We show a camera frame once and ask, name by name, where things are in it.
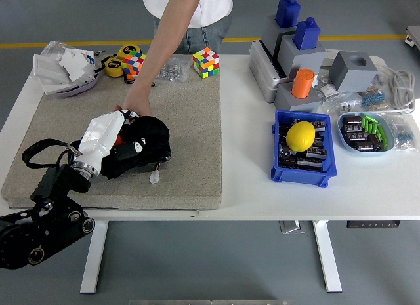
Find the person's hand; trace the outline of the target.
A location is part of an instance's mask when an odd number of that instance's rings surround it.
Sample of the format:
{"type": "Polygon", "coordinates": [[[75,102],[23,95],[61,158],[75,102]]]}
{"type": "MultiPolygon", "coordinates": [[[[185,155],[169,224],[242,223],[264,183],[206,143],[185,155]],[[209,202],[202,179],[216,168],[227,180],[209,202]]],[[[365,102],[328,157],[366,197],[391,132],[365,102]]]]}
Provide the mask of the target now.
{"type": "Polygon", "coordinates": [[[116,105],[114,110],[131,110],[138,116],[153,116],[150,106],[150,91],[131,89],[123,101],[123,105],[116,105]]]}

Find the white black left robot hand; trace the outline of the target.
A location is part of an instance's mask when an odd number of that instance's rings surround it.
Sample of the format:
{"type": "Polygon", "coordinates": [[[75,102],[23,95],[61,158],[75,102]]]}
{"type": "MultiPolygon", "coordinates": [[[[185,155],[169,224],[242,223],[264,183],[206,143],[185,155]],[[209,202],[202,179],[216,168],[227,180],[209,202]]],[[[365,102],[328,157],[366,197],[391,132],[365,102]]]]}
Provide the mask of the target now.
{"type": "Polygon", "coordinates": [[[75,162],[86,165],[98,176],[102,159],[109,156],[123,124],[135,117],[139,115],[131,110],[118,110],[92,119],[79,144],[75,162]]]}

